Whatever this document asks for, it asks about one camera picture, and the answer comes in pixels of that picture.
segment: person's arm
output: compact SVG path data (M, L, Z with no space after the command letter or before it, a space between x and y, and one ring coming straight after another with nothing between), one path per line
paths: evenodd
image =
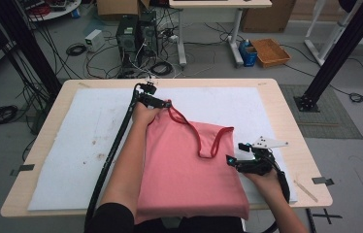
M158 112L160 109L151 110L141 103L136 104L133 124L115 162L100 205L118 203L127 207L133 216L136 216L143 175L146 129Z
M272 169L270 173L264 176L256 174L244 175L254 182L267 205L269 205L270 210L276 219L276 223L278 224L280 233L308 232L306 226L285 201L281 192L281 185L279 184L276 170Z

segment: floor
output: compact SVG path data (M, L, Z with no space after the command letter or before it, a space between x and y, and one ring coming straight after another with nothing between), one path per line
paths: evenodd
M232 27L231 23L222 23L221 25L227 30ZM77 19L66 16L47 23L49 33L63 59L67 57L65 50L72 44L83 43L83 38L93 29L103 30L105 36L114 36L116 26L116 22L102 21L94 12ZM332 23L320 23L311 38L316 42L323 42L323 37L328 35L332 26ZM274 38L291 55L287 65L309 75L283 65L268 69L263 69L258 65L236 69L227 45L221 43L215 46L187 45L188 66L181 71L175 65L176 71L162 78L273 78L282 84L310 84L319 66L306 58L312 59L303 44L308 27L309 24L304 21L290 21L284 33L249 34L241 32L240 35L243 38L251 39ZM219 42L220 37L219 32L212 30L204 23L186 24L184 35L186 41L200 43ZM44 42L37 30L36 36L49 63L54 67L51 48ZM115 45L116 41L110 40L109 44ZM175 51L175 46L167 48L169 62L176 64L177 54ZM359 45L350 57L363 64L363 45ZM83 68L84 58L85 55L82 54L67 59L67 64L81 78L88 76ZM332 85L347 93L357 92L363 95L363 67L357 60L349 59L333 80ZM90 73L95 76L106 76L106 73L119 62L117 48L112 46L93 57L90 66L97 69L90 68ZM77 79L72 72L69 73L73 79ZM108 75L113 76L115 73L116 70L112 73L109 72ZM60 80L69 79L64 70L57 77ZM13 104L19 107L23 106L25 104L24 99L17 97L22 89L23 84L13 66L8 60L1 60L0 107ZM336 94L363 135L363 103L352 103L346 95L337 91ZM25 122L0 125L0 209L16 179L15 176L11 176L11 172L22 164L22 153L34 137L30 134ZM326 210L329 215L342 217L332 217L330 223L325 217L315 216L313 220L316 231L363 232L363 140L306 138L306 142L322 176L332 179L335 183L328 187L333 197L333 205ZM303 222L309 225L305 210L295 211ZM324 214L324 210L316 208L312 209L312 213ZM268 211L254 211L251 212L250 217L250 221L247 222L247 230L251 231L261 231L272 221L272 216ZM31 218L4 218L0 216L0 232L80 232L83 231L83 221L83 216Z

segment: sleeve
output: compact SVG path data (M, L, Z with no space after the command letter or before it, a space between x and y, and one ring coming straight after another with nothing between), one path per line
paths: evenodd
M130 210L118 203L101 205L85 233L132 233L134 217Z

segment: computer tower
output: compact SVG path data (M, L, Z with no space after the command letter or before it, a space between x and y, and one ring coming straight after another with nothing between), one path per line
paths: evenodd
M156 12L142 12L140 27L145 44L145 55L156 56L158 52Z
M143 57L143 48L141 47L143 41L139 17L137 15L124 15L120 20L115 37L122 66L133 67L133 64L140 66Z

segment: table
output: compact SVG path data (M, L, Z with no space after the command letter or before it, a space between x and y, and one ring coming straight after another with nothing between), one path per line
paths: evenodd
M75 0L74 2L67 1L66 10L65 11L51 11L48 15L43 17L29 16L31 21L44 21L53 19L56 17L62 17L73 12L82 2L82 0Z
M41 167L50 152L60 125L69 111L76 90L79 88L132 88L140 80L79 80L67 81L49 113L37 140L26 161L34 164L31 171L21 171L1 209L6 217L19 216L73 216L85 215L80 211L27 211L27 207L36 188ZM277 138L285 138L289 147L281 148L286 166L296 186L299 201L291 204L293 208L325 207L332 204L331 195L323 184L314 184L312 178L321 177L305 140L291 114L281 90L272 79L183 79L159 80L158 87L256 87L263 101L264 108ZM253 205L254 210L268 209L265 204Z
M237 33L239 31L240 21L242 19L243 8L266 8L271 7L272 2L270 0L227 0L227 1L175 1L169 0L169 4L171 7L180 9L179 11L179 39L178 39L178 53L179 53L179 62L181 68L183 68L187 64L187 60L185 58L184 52L184 44L183 44L183 30L182 24L184 21L183 18L183 9L214 9L214 8L229 8L229 9L237 9L235 17L234 17L234 29L232 36L228 37L228 44L230 49L233 52L236 67L243 66L243 59L239 54L239 50L236 44ZM216 18L216 20L220 19L219 16L212 16L211 18Z

